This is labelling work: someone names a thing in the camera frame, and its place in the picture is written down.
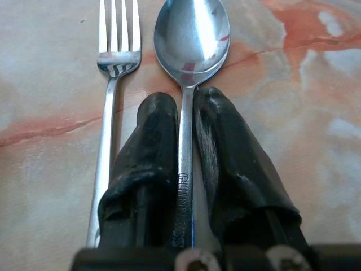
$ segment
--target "marble surface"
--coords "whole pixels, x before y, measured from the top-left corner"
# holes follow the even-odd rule
[[[118,145],[140,102],[180,90],[158,65],[164,1],[140,0],[143,60],[119,84]],[[226,64],[205,85],[237,106],[310,243],[361,242],[361,1],[223,0]],[[67,270],[85,244],[106,79],[98,1],[0,2],[0,263]]]

